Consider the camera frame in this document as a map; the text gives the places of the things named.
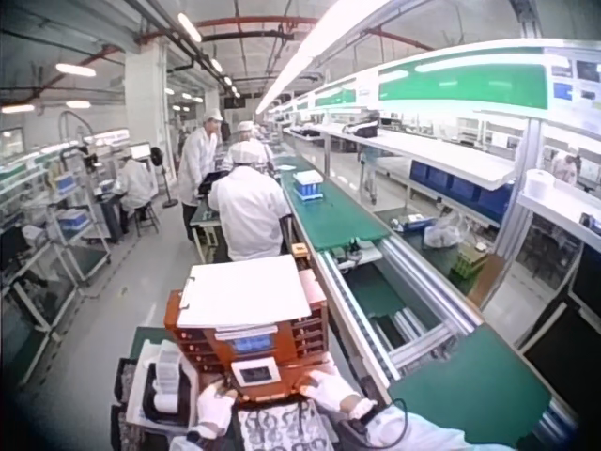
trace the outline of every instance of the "chair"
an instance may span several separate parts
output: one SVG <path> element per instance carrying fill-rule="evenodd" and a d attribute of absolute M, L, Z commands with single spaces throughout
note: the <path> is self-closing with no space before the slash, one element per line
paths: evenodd
<path fill-rule="evenodd" d="M 144 215 L 146 216 L 146 219 L 144 221 L 150 221 L 152 223 L 152 226 L 154 227 L 154 229 L 157 231 L 157 233 L 159 233 L 159 227 L 158 227 L 158 224 L 160 224 L 159 218 L 157 217 L 156 213 L 154 212 L 154 209 L 152 208 L 152 203 L 148 202 L 143 207 L 140 207 L 139 209 L 135 209 L 135 212 L 133 213 L 133 220 L 135 221 L 135 229 L 138 232 L 138 238 L 141 237 L 140 228 L 142 228 L 144 226 L 148 226 L 148 225 L 142 225 L 142 221 L 143 221 L 142 217 Z"/>

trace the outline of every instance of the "plastic bag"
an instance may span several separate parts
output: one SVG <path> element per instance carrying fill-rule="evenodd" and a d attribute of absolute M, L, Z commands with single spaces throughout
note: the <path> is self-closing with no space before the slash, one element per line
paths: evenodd
<path fill-rule="evenodd" d="M 424 230 L 424 244 L 429 247 L 443 248 L 455 246 L 462 242 L 470 232 L 466 218 L 453 211 L 441 217 L 437 222 Z"/>

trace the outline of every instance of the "red ceiling pipe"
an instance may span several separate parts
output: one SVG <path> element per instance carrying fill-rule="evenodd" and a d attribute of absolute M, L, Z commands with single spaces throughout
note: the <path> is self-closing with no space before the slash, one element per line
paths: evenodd
<path fill-rule="evenodd" d="M 205 26 L 220 26 L 220 25 L 239 25 L 241 23 L 286 23 L 290 27 L 294 27 L 299 24 L 315 25 L 319 21 L 316 17 L 294 17 L 294 16 L 243 16 L 243 17 L 222 17 L 221 19 L 211 19 L 209 21 L 196 22 L 194 26 L 196 28 L 203 28 Z M 382 36 L 396 40 L 397 42 L 403 42 L 418 49 L 423 50 L 434 50 L 429 45 L 422 44 L 421 42 L 402 36 L 395 35 L 394 33 L 388 33 L 378 28 L 371 28 L 367 30 L 372 35 Z M 143 35 L 139 40 L 141 43 L 146 43 L 151 39 L 162 36 L 160 31 L 153 31 L 151 33 Z"/>
<path fill-rule="evenodd" d="M 83 61 L 80 61 L 79 63 L 77 63 L 76 66 L 87 66 L 88 64 L 91 64 L 94 61 L 98 61 L 99 59 L 103 59 L 105 56 L 108 56 L 109 54 L 114 54 L 116 52 L 121 52 L 121 49 L 119 49 L 118 47 L 115 47 L 113 45 L 106 45 L 97 54 L 93 54 L 92 56 L 89 56 L 88 58 L 84 59 Z M 30 101 L 39 98 L 39 96 L 41 95 L 42 92 L 44 92 L 49 87 L 52 87 L 53 85 L 57 84 L 58 82 L 60 82 L 67 75 L 68 75 L 67 73 L 62 73 L 62 72 L 59 73 L 58 75 L 56 75 L 49 82 L 47 82 L 44 85 L 36 88 L 35 92 L 31 96 L 29 96 L 27 99 L 24 99 L 22 101 L 15 101 L 15 102 L 12 102 L 12 103 L 7 103 L 6 106 L 9 106 L 9 105 L 19 105 L 19 104 L 22 104 L 22 103 L 29 103 Z"/>

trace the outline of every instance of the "floor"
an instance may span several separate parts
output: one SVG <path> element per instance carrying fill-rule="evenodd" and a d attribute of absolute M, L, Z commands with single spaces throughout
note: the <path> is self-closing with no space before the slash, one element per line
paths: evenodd
<path fill-rule="evenodd" d="M 136 326 L 162 327 L 169 292 L 183 287 L 190 267 L 198 262 L 185 238 L 181 207 L 160 210 L 160 204 L 155 202 L 161 234 L 145 229 L 141 239 L 131 233 L 113 247 L 111 265 L 62 321 L 62 343 L 46 350 L 19 394 L 26 415 L 33 415 L 43 435 L 60 449 L 111 449 L 110 406 L 115 404 L 118 359 L 129 355 Z M 330 343 L 334 361 L 351 381 L 332 335 Z"/>
<path fill-rule="evenodd" d="M 292 137 L 285 140 L 316 167 L 324 167 L 324 149 Z M 361 165 L 356 153 L 331 153 L 331 180 L 351 196 L 362 201 L 371 211 L 405 207 L 406 190 L 392 179 L 378 175 L 378 202 L 375 206 L 359 194 Z M 437 207 L 428 199 L 415 195 L 408 207 L 426 215 L 439 215 Z M 544 282 L 533 279 L 522 264 L 515 262 L 501 286 L 485 306 L 483 315 L 505 341 L 515 344 L 533 326 L 535 320 L 550 302 L 554 290 Z"/>

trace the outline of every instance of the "black cable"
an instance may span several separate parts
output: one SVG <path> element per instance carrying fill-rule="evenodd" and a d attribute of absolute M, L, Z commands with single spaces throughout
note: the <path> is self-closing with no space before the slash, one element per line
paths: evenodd
<path fill-rule="evenodd" d="M 396 439 L 392 444 L 389 444 L 387 446 L 368 446 L 367 449 L 392 449 L 395 446 L 397 446 L 399 443 L 401 443 L 402 440 L 405 438 L 405 435 L 407 434 L 407 429 L 408 429 L 407 403 L 405 402 L 404 399 L 401 399 L 400 397 L 396 398 L 393 401 L 393 404 L 396 405 L 397 402 L 401 403 L 401 406 L 402 406 L 401 409 L 402 409 L 403 413 L 405 414 L 404 415 L 405 416 L 405 424 L 403 425 L 403 431 L 399 435 L 398 439 Z M 365 447 L 365 443 L 360 443 L 359 441 L 355 441 L 355 445 Z"/>

